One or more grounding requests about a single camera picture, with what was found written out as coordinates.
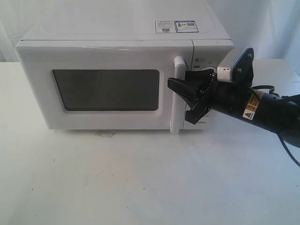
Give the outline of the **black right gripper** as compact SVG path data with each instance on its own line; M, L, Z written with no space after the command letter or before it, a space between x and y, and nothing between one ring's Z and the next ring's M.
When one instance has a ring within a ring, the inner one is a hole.
M207 71L187 71L185 80L169 78L167 86L189 105L185 121L197 123L209 112L218 96L227 96L226 90L236 88L237 84L219 82L216 74Z

